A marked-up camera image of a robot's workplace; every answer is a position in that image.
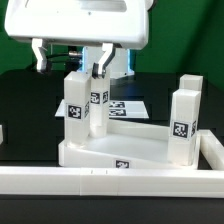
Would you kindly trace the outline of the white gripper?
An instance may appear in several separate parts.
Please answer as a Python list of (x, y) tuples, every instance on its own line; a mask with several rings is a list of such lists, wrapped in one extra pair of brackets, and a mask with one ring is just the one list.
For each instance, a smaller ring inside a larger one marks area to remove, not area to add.
[(38, 72), (47, 70), (48, 42), (80, 46), (104, 43), (103, 55), (92, 69), (94, 79), (104, 78), (115, 47), (142, 49), (147, 45), (148, 6), (145, 0), (9, 0), (5, 30), (19, 41), (32, 39)]

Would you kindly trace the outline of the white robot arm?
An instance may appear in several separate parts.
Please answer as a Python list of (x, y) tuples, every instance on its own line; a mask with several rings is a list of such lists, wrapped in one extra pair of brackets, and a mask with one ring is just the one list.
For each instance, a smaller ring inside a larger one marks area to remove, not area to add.
[(17, 41), (29, 42), (36, 69), (47, 67), (49, 44), (100, 47), (92, 76), (102, 78), (118, 48), (144, 48), (148, 43), (148, 11), (154, 0), (8, 0), (4, 27)]

